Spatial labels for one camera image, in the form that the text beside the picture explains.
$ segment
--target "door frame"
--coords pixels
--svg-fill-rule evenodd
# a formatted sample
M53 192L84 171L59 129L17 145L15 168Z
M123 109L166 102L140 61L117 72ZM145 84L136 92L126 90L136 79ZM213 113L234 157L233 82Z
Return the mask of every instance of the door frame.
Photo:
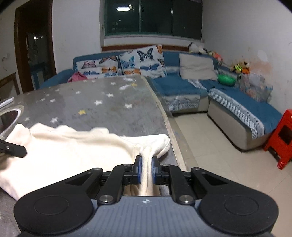
M56 75L56 66L55 66L55 58L53 51L53 35L52 35L52 7L53 0L48 1L48 57L49 57L49 65L52 70L53 76ZM23 93L34 90L32 79L30 75L30 68L27 60L27 49L26 49L26 32L23 29L23 20L22 20L22 10L25 5L23 4L15 10L15 21L14 21L14 45L15 45L15 57L16 57L16 65L18 70L19 81L21 84L21 88Z

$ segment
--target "sofa base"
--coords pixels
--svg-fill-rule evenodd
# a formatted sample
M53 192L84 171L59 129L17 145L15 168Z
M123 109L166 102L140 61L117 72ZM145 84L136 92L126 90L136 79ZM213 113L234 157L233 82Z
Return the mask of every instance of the sofa base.
M209 98L208 96L200 98L199 106L194 109L182 109L179 111L171 112L172 114L187 114L187 113L195 113L195 112L207 112L209 108Z
M252 139L251 129L217 101L211 99L208 117L220 128L234 147L241 152L262 146L270 134Z

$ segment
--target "ceiling light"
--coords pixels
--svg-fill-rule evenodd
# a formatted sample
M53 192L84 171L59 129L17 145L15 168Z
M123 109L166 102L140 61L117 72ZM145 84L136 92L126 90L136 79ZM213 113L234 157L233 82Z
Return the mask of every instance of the ceiling light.
M117 7L117 11L129 11L129 7Z

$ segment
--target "gray gripper base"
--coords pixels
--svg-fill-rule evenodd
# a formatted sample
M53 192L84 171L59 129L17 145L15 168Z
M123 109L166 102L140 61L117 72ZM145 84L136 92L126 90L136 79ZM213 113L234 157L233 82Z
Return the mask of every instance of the gray gripper base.
M59 237L227 237L208 226L194 207L175 203L170 196L122 196L100 206L93 218L74 232ZM270 233L261 237L272 236Z

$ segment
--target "gray tablecloth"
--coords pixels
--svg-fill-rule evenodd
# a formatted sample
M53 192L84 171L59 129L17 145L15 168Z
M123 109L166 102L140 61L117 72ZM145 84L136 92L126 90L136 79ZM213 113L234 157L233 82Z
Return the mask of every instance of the gray tablecloth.
M17 123L28 128L40 122L51 127L65 124L77 131L105 127L119 136L168 134L153 93L139 76L79 81L33 91L15 97L13 104L0 111L17 106L22 108ZM178 165L172 147L160 162ZM1 237L19 233L14 204L15 200L0 189Z

